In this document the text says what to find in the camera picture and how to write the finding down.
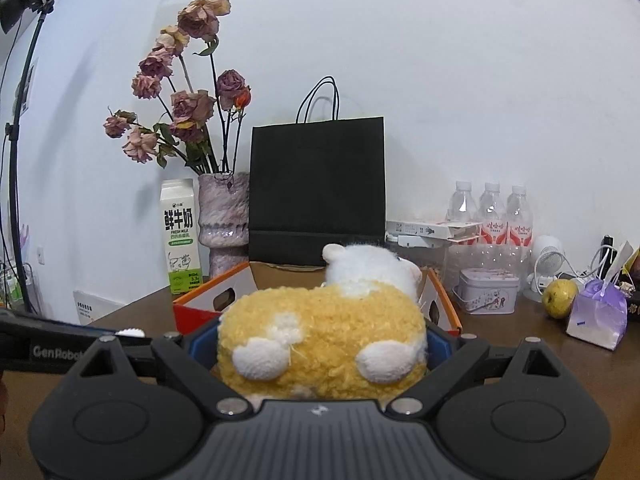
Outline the person's left hand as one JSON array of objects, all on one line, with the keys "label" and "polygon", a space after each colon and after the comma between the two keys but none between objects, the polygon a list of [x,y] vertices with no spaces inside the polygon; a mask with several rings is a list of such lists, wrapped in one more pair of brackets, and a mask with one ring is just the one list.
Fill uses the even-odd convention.
[{"label": "person's left hand", "polygon": [[3,379],[0,379],[0,436],[6,432],[6,411],[8,410],[9,393]]}]

